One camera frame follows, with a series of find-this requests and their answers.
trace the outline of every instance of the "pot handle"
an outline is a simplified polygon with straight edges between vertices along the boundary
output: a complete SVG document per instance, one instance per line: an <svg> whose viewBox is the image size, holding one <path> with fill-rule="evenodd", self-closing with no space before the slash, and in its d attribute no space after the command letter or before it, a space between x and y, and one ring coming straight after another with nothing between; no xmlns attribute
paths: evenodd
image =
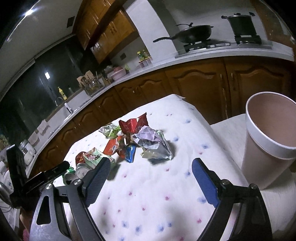
<svg viewBox="0 0 296 241"><path fill-rule="evenodd" d="M187 25L189 27L192 27L193 23L190 23L190 24L181 23L181 24L177 24L176 26L179 26L179 25Z"/></svg>
<svg viewBox="0 0 296 241"><path fill-rule="evenodd" d="M164 40L164 39L169 39L169 40L174 40L175 38L174 37L161 37L161 38L158 38L156 40L153 40L153 43L156 43L160 40Z"/></svg>

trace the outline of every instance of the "wok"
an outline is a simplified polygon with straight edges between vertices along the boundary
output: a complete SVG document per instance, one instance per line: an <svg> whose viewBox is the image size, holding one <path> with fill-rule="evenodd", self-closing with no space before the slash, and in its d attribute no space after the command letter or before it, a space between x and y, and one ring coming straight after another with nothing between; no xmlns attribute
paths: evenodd
<svg viewBox="0 0 296 241"><path fill-rule="evenodd" d="M193 44L193 43L196 43L196 42L207 40L211 36L211 33L212 33L211 28L213 28L213 26L210 26L210 25L192 26L192 24L193 23L190 23L190 24L178 24L176 26L188 25L189 28L181 30L180 32L178 32L177 34L175 34L172 37L158 38L158 39L154 40L153 43L158 42L160 40L164 40L164 39L169 39L169 40L178 39L182 43Z"/></svg>

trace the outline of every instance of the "yellow bottle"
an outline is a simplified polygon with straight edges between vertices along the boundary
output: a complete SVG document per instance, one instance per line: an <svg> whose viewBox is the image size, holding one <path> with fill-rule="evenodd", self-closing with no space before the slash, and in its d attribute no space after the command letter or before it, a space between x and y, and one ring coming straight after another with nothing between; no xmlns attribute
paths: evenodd
<svg viewBox="0 0 296 241"><path fill-rule="evenodd" d="M63 97L63 99L66 100L67 99L67 96L65 95L65 93L63 92L63 90L60 87L58 87L58 89L59 89L59 93L61 94L61 96Z"/></svg>

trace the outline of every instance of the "blue wrapper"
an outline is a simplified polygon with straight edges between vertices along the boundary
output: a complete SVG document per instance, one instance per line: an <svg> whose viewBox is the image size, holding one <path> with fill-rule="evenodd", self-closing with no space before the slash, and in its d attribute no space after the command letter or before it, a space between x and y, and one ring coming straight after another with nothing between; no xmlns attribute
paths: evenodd
<svg viewBox="0 0 296 241"><path fill-rule="evenodd" d="M133 158L135 156L136 148L137 147L136 147L135 144L130 144L129 146L127 146L127 148L126 148L126 161L128 163L133 162Z"/></svg>

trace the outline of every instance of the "trash can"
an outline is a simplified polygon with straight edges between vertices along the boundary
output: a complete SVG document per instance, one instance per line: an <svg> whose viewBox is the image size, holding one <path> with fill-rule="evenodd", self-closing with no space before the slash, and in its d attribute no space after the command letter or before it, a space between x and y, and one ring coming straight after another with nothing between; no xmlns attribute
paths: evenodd
<svg viewBox="0 0 296 241"><path fill-rule="evenodd" d="M296 159L296 103L279 93L254 94L246 104L246 126L242 172L264 189Z"/></svg>

